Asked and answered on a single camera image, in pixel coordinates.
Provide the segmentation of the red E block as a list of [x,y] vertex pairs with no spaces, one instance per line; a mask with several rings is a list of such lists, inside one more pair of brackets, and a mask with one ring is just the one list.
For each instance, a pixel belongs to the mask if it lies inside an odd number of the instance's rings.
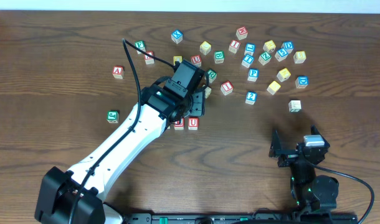
[[175,130],[183,130],[184,129],[184,118],[180,118],[178,121],[175,121],[173,124],[174,124]]

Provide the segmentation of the green R block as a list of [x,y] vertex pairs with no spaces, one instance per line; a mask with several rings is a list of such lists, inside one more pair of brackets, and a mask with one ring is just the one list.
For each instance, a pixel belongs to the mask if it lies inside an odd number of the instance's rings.
[[217,78],[217,72],[213,69],[209,69],[206,73],[206,78],[208,78],[209,83],[213,83],[213,81]]

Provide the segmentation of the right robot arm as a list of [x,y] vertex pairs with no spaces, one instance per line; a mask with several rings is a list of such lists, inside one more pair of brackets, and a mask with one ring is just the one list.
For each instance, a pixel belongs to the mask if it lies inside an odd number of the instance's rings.
[[279,167],[291,170],[290,190],[297,201],[298,208],[292,212],[292,218],[314,215],[328,215],[336,208],[339,192],[337,179],[327,175],[316,175],[315,166],[325,159],[330,144],[314,127],[311,134],[303,137],[295,149],[284,149],[276,130],[272,133],[272,143],[268,156],[278,159]]

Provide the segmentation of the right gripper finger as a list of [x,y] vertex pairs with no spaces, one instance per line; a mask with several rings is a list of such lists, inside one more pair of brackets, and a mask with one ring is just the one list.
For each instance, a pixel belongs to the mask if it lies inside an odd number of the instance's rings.
[[283,154],[283,149],[281,145],[281,141],[276,129],[272,132],[272,142],[270,145],[270,150],[268,153],[269,157],[279,157]]
[[[315,125],[312,125],[310,129],[311,129],[311,135],[316,135],[316,134],[321,135],[320,132],[319,132],[319,130],[316,128]],[[325,140],[325,145],[323,147],[329,148],[330,147],[329,142],[324,137],[323,137],[323,139]]]

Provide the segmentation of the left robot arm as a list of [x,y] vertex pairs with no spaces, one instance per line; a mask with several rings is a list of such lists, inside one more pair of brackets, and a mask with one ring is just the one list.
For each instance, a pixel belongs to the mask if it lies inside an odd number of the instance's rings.
[[42,179],[34,217],[40,223],[123,223],[105,204],[121,173],[152,141],[187,116],[202,116],[205,91],[177,83],[145,87],[127,119],[86,158]]

